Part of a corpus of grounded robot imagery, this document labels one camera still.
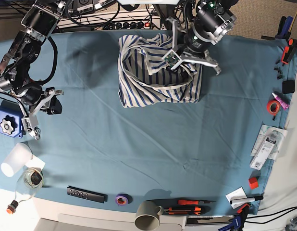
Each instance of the pink marker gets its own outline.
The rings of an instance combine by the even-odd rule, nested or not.
[[[289,108],[289,105],[287,103],[285,103],[277,94],[272,93],[272,95],[281,104],[281,106],[284,108],[284,110]]]

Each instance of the marker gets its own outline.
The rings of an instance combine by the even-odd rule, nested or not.
[[[250,203],[250,202],[254,202],[254,201],[260,201],[263,199],[264,199],[263,196],[255,196],[255,197],[250,197],[250,198],[232,200],[232,201],[230,201],[230,204],[231,205],[244,204],[244,203]]]

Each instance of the red cube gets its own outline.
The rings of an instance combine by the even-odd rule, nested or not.
[[[250,178],[249,179],[249,185],[251,189],[255,189],[259,186],[258,179],[256,177]]]

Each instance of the tape roll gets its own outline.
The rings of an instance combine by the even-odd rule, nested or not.
[[[115,197],[115,202],[117,205],[127,205],[128,204],[128,195],[127,194],[117,194]]]
[[[281,104],[277,100],[270,100],[267,103],[266,109],[271,115],[275,116],[280,111]]]

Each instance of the blue and white striped bag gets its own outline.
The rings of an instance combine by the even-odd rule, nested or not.
[[[175,72],[166,69],[168,64],[161,59],[172,48],[171,37],[125,35],[119,38],[119,47],[119,97],[123,107],[199,100],[202,65],[183,64]]]

